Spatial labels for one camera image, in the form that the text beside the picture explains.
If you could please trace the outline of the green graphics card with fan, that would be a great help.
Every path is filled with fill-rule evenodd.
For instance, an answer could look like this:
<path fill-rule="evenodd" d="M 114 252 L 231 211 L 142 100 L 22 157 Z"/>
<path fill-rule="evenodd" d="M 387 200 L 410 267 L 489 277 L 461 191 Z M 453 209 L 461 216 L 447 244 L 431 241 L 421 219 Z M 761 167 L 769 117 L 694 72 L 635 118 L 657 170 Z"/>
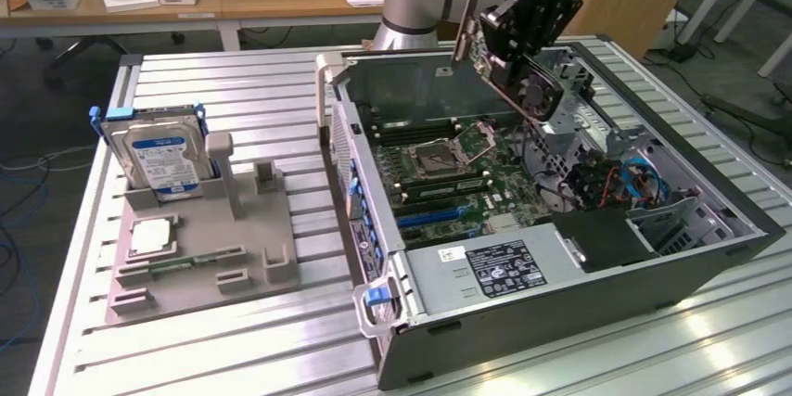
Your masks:
<path fill-rule="evenodd" d="M 517 0 L 477 11 L 478 0 L 465 0 L 450 66 L 471 64 L 486 86 L 519 115 L 546 121 L 559 104 L 563 87 L 535 61 L 527 31 L 518 28 Z"/>

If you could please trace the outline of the metal drive cage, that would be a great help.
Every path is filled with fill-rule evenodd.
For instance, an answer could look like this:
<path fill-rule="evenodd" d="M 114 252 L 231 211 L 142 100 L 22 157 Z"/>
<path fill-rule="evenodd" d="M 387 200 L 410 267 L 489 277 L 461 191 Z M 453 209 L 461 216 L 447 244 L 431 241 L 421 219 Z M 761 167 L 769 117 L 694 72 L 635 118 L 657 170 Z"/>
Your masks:
<path fill-rule="evenodd" d="M 594 74 L 582 58 L 558 52 L 542 62 L 563 88 L 547 121 L 525 127 L 523 163 L 533 175 L 553 173 L 563 178 L 574 164 L 594 150 L 614 158 L 623 152 L 626 135 L 594 103 Z"/>

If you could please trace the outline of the metal socket cover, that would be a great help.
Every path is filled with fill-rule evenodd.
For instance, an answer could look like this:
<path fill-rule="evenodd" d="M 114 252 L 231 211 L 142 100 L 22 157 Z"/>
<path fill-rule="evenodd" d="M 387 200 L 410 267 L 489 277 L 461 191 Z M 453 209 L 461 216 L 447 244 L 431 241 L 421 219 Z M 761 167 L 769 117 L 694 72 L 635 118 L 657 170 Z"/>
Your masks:
<path fill-rule="evenodd" d="M 467 165 L 494 148 L 494 131 L 485 121 L 475 121 L 458 133 L 453 142 L 458 159 Z"/>

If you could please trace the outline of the CPU socket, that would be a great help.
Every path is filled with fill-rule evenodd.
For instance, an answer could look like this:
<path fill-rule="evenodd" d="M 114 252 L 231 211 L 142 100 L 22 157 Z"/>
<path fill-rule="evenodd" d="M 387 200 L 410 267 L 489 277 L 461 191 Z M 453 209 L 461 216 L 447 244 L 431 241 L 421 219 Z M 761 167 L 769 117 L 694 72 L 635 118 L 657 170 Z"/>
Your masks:
<path fill-rule="evenodd" d="M 406 150 L 414 166 L 415 175 L 434 178 L 459 172 L 459 161 L 449 140 L 418 144 Z"/>

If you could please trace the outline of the green RAM stick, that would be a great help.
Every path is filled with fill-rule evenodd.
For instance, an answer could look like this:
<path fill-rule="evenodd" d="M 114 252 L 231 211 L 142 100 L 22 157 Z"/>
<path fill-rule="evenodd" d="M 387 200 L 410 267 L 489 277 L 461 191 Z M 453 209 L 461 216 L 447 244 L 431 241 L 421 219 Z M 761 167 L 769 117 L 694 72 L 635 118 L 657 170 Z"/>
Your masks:
<path fill-rule="evenodd" d="M 470 195 L 485 191 L 491 185 L 489 177 L 463 178 L 438 183 L 409 185 L 401 193 L 403 201 L 419 201 L 434 198 Z"/>
<path fill-rule="evenodd" d="M 153 274 L 162 274 L 167 271 L 177 271 L 183 269 L 194 269 L 207 264 L 217 263 L 217 259 L 223 255 L 223 252 L 213 252 L 198 254 L 194 256 L 178 257 L 173 259 L 159 260 L 147 264 L 147 270 Z"/>

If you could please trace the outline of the silver chipset heatsink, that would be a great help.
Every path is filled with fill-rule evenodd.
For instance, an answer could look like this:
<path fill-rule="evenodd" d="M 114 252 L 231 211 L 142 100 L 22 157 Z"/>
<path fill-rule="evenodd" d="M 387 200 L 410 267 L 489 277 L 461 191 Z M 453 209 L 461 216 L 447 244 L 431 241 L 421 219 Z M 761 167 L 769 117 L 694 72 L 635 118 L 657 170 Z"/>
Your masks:
<path fill-rule="evenodd" d="M 511 213 L 491 215 L 486 220 L 489 234 L 505 233 L 525 228 L 525 223 Z"/>

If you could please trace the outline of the blue expansion slot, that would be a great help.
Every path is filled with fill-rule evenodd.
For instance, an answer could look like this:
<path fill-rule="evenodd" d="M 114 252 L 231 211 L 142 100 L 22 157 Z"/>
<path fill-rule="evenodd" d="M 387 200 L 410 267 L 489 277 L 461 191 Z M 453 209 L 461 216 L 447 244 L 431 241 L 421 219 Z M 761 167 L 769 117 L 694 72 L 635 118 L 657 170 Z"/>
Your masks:
<path fill-rule="evenodd" d="M 399 217 L 395 221 L 398 228 L 409 228 L 423 224 L 433 224 L 458 220 L 466 213 L 466 207 L 455 207 L 443 211 Z"/>

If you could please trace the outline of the silver power supply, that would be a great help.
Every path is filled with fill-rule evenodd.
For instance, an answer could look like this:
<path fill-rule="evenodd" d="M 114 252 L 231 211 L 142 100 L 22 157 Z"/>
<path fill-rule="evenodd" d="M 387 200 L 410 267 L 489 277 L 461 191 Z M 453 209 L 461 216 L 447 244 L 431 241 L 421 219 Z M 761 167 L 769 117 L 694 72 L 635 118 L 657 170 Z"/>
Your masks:
<path fill-rule="evenodd" d="M 553 224 L 478 236 L 406 253 L 410 284 L 431 319 L 555 290 L 585 277 L 587 255 Z"/>

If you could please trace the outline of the grey parts rack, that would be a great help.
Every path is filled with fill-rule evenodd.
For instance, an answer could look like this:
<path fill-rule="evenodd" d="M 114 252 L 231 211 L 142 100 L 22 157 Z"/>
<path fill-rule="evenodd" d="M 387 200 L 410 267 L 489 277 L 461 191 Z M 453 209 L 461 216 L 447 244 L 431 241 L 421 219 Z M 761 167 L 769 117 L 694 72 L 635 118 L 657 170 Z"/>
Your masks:
<path fill-rule="evenodd" d="M 218 176 L 199 182 L 195 198 L 158 202 L 129 190 L 115 239 L 105 322 L 123 326 L 278 294 L 299 283 L 283 176 L 270 160 L 231 172 L 231 136 L 209 134 L 205 152 Z M 130 230 L 143 220 L 171 223 L 162 252 L 129 254 Z M 154 261 L 223 252 L 217 263 L 153 274 Z"/>

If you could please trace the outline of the hard disk with blue rails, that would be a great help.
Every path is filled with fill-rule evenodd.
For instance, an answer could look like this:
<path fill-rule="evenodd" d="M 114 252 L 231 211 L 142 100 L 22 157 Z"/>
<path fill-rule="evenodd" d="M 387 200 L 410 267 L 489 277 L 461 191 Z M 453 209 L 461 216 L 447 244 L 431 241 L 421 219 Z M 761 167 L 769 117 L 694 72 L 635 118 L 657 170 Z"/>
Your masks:
<path fill-rule="evenodd" d="M 122 167 L 133 190 L 149 189 L 159 202 L 201 195 L 199 182 L 214 178 L 205 152 L 205 108 L 93 106 L 89 123 Z"/>

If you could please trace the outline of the open black PC case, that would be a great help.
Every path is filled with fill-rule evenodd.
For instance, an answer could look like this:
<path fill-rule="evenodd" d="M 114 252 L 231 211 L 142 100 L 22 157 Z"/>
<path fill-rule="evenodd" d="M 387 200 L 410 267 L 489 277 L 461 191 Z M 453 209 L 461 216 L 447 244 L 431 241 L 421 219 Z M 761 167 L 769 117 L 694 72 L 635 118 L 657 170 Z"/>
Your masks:
<path fill-rule="evenodd" d="M 318 56 L 317 102 L 327 110 L 319 143 L 353 270 L 353 312 L 382 390 L 419 389 L 470 365 L 677 308 L 783 236 L 737 185 L 757 173 L 629 57 L 603 43 L 569 43 L 541 52 L 546 69 L 542 57 L 558 52 L 582 58 L 595 107 L 626 135 L 619 156 L 589 151 L 561 179 L 526 170 L 553 209 L 539 224 L 553 224 L 587 255 L 585 277 L 434 320 L 410 284 L 406 253 L 414 249 L 398 233 L 367 133 L 382 124 L 487 116 L 501 131 L 518 133 L 514 151 L 525 164 L 533 120 L 486 86 L 469 62 L 450 66 L 446 49 Z M 362 295 L 373 287 L 387 289 L 390 302 L 367 307 Z"/>

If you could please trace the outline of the black chair base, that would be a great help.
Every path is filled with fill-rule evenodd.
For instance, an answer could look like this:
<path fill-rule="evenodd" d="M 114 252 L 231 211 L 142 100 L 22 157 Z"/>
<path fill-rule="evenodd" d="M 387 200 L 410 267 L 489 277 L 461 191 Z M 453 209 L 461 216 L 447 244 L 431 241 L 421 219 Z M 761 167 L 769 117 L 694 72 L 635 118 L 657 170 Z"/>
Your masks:
<path fill-rule="evenodd" d="M 81 37 L 53 59 L 42 70 L 42 83 L 49 90 L 62 88 L 62 79 L 57 76 L 57 70 L 70 62 L 93 45 L 106 46 L 118 56 L 129 54 L 129 51 L 106 35 L 89 35 Z"/>

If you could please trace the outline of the silver CPU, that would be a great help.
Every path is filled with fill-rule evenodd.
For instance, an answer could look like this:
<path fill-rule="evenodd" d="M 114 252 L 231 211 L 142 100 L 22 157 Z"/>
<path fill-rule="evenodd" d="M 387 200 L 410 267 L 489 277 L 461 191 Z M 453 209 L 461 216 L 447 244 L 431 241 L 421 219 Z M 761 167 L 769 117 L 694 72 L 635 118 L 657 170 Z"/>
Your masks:
<path fill-rule="evenodd" d="M 170 244 L 170 227 L 166 219 L 137 222 L 130 230 L 129 254 L 141 256 L 165 251 Z"/>

